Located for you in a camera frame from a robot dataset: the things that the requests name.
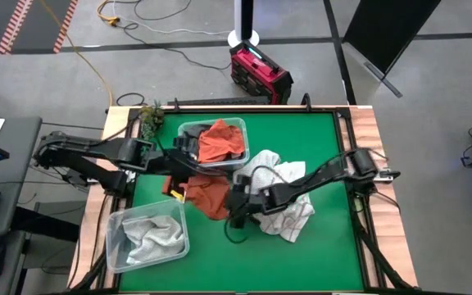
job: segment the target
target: red portable battery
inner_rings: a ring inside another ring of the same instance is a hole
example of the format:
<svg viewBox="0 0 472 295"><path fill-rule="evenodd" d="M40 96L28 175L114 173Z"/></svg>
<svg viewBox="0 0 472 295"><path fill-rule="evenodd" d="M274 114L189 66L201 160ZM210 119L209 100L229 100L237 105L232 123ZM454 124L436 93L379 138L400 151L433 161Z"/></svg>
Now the red portable battery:
<svg viewBox="0 0 472 295"><path fill-rule="evenodd" d="M230 49L233 81L252 96L267 96L270 104L287 104L291 74L248 41Z"/></svg>

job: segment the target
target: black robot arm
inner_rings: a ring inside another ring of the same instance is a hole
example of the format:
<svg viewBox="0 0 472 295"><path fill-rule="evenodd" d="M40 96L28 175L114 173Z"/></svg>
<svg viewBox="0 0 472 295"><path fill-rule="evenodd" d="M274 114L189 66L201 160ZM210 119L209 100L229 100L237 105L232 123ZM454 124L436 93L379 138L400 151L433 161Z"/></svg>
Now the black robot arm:
<svg viewBox="0 0 472 295"><path fill-rule="evenodd" d="M64 178L73 184L95 179L107 194L123 197L128 170L144 175L193 176L199 168L179 149L157 151L156 144L138 138L95 140L52 132L41 138L34 154L36 164L45 169L67 167L77 172ZM109 171L88 158L105 159L120 170Z"/></svg>
<svg viewBox="0 0 472 295"><path fill-rule="evenodd" d="M354 172L347 171L343 157L351 162ZM246 192L251 177L238 177L238 183L234 184L225 202L231 216L230 225L242 228L246 218L252 214L270 215L283 211L304 193L332 182L345 181L355 184L358 188L372 187L378 168L370 155L370 150L360 148L346 152L343 157L335 157L314 172L291 183L272 184L261 188L257 194Z"/></svg>

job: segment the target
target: plastic container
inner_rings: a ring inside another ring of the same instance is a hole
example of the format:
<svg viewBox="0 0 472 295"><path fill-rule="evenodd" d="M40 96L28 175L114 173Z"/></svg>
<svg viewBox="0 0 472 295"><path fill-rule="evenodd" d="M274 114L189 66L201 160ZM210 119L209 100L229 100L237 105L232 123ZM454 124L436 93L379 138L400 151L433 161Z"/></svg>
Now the plastic container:
<svg viewBox="0 0 472 295"><path fill-rule="evenodd" d="M243 143L245 144L245 152L243 152L243 158L220 161L220 162L204 163L204 164L199 164L199 165L201 167L222 169L222 170L237 170L237 169L243 168L245 166L245 163L249 161L249 157L251 155L251 153L249 152L249 141L247 138L247 127L245 126L245 121L242 120L241 118L221 118L221 119L227 125L236 126L242 131ZM203 121L183 123L178 128L178 136L183 135L184 131L193 125L200 125L200 124L213 125L217 121L218 120L203 120Z"/></svg>
<svg viewBox="0 0 472 295"><path fill-rule="evenodd" d="M184 250L178 254L145 261L135 265L127 264L127 257L132 250L132 242L127 238L121 222L123 220L135 220L139 218L150 218L154 216L171 216L179 224L184 235ZM187 224L185 222L184 205L174 199L156 202L153 204L138 206L125 211L114 212L108 218L107 224L107 266L115 274L129 270L137 270L146 266L172 261L187 255L189 250Z"/></svg>

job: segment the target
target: green table surface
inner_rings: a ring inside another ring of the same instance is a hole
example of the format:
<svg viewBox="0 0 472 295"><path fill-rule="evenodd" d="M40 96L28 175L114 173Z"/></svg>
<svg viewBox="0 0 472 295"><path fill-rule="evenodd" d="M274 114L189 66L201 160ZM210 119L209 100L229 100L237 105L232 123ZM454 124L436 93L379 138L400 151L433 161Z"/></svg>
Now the green table surface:
<svg viewBox="0 0 472 295"><path fill-rule="evenodd" d="M277 152L281 161L305 161L306 173L338 154L330 113L167 114L159 137L171 147L184 122L239 117L245 120L251 158ZM166 200L163 176L138 178L133 206ZM328 184L310 192L315 214L295 243L260 231L257 225L229 229L185 204L190 251L184 258L122 274L120 291L357 291L361 271L345 186Z"/></svg>

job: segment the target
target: floor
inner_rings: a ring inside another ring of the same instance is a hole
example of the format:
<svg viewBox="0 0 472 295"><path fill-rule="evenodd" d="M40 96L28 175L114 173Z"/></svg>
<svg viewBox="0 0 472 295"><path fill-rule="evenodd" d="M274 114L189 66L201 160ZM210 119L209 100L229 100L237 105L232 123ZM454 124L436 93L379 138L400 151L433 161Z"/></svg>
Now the floor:
<svg viewBox="0 0 472 295"><path fill-rule="evenodd" d="M69 35L76 45L135 44L120 29L94 15L101 0L79 1ZM143 2L139 11L161 16L186 1L156 6ZM256 0L255 29L262 38L329 37L331 30L322 1ZM338 32L344 35L358 0L331 0ZM232 2L196 0L174 18L151 21L158 30L188 28L220 32L232 27ZM104 10L111 14L111 7ZM116 12L133 19L132 7ZM472 1L440 3L420 34L472 33ZM225 35L133 32L152 43L223 40ZM357 52L344 45L347 67L358 104L370 104L379 123L391 167L402 172L395 182L397 200L420 286L426 290L472 293L472 169L461 166L461 152L470 144L472 125L472 39L416 40L402 54L388 80L403 94L396 98L373 78ZM346 94L332 43L260 46L295 80L289 103L298 104L307 92L313 103L346 104ZM186 48L193 60L226 66L227 47ZM244 96L227 70L193 66L174 52L157 49L86 52L103 73L116 96L140 92L148 102L174 98ZM73 53L0 56L0 116L42 116L45 122L101 127L108 107L107 93L94 73ZM98 137L98 129L44 125L42 134L61 130ZM48 176L31 170L28 179ZM21 201L37 193L34 202L84 200L71 187L27 184ZM27 275L23 294L60 291L66 275Z"/></svg>

